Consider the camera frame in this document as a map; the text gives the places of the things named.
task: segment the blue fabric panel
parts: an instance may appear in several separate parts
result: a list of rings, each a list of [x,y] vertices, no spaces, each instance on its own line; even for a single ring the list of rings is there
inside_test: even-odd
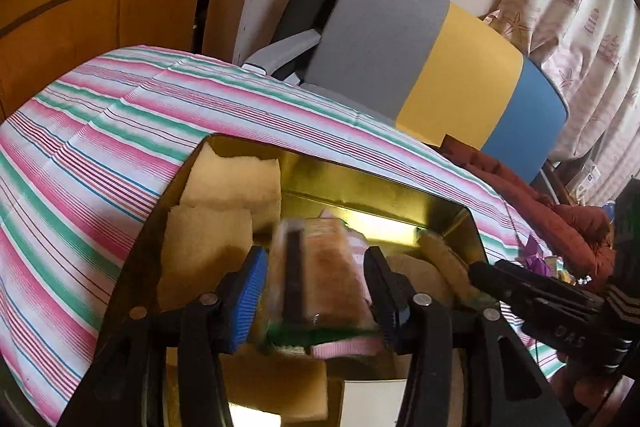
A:
[[[482,152],[500,160],[530,183],[553,148],[566,118],[566,109],[556,90],[525,58],[511,100]]]

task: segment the red cloth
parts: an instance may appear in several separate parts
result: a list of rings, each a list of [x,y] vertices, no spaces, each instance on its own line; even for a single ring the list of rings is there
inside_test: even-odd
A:
[[[453,137],[446,136],[440,153],[491,185],[513,206],[531,228],[546,241],[555,255],[562,256],[576,277],[591,276],[590,288],[604,289],[613,271],[615,253],[609,244],[609,221],[596,206],[552,204],[502,165]]]

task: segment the yellow fabric panel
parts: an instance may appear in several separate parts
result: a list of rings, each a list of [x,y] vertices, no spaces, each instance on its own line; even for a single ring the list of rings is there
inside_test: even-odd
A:
[[[480,149],[511,99],[522,62],[497,32],[450,4],[396,127],[432,145],[449,134]]]

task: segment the gray fabric panel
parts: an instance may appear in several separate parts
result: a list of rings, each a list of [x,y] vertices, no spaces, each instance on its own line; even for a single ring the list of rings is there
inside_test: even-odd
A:
[[[396,119],[448,0],[338,0],[305,80]]]
[[[326,89],[325,87],[315,86],[314,84],[307,84],[306,82],[304,84],[300,84],[300,87],[307,91],[314,92],[316,94],[324,96],[325,98],[333,100],[334,102],[341,103],[342,105],[346,105],[347,107],[351,107],[356,111],[363,112],[364,114],[368,114],[369,116],[372,116],[376,120],[380,120],[382,123],[386,123],[391,127],[395,127],[396,125],[396,122],[394,120],[391,120],[385,115],[380,114],[377,111],[370,109],[369,107],[365,107],[361,103],[354,102],[353,100],[348,99],[346,96],[343,96],[338,92],[333,92]]]

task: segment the chair armrest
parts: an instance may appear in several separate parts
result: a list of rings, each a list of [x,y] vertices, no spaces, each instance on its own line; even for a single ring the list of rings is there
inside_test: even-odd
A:
[[[273,74],[294,58],[302,55],[320,42],[320,33],[307,30],[274,42],[256,51],[242,65],[242,69],[263,74]]]

